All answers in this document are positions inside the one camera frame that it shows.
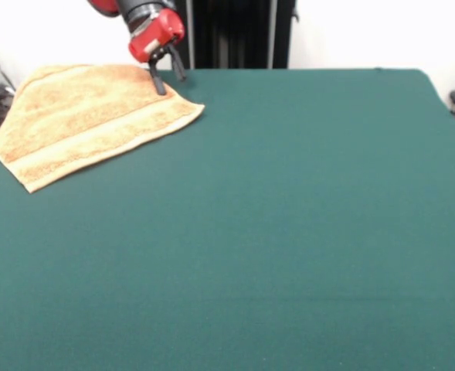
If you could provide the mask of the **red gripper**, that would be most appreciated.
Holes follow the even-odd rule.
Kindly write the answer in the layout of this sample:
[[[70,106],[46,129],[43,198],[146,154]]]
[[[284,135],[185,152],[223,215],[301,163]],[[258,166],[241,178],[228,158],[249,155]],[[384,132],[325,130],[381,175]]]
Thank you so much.
[[[181,41],[184,35],[185,26],[179,14],[169,8],[153,13],[131,33],[128,49],[139,63],[148,62],[149,73],[158,95],[166,95],[166,89],[157,68],[161,57],[153,56],[153,54],[167,46],[171,56],[171,67],[176,78],[181,82],[185,81],[184,64],[174,45]]]

